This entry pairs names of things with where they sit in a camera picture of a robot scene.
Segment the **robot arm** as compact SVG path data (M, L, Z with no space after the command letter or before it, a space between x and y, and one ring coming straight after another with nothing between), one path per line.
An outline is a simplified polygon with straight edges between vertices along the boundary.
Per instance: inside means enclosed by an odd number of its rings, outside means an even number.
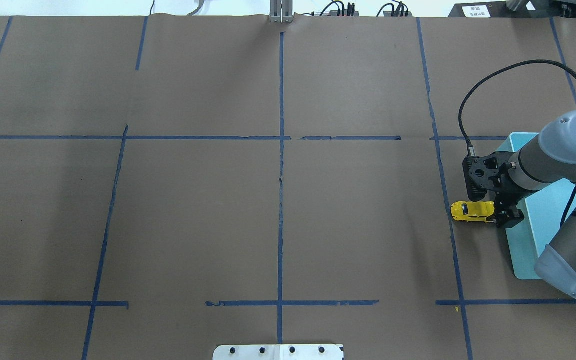
M516 276L576 300L576 111L538 133L512 133L493 156L496 205L519 210L506 231Z

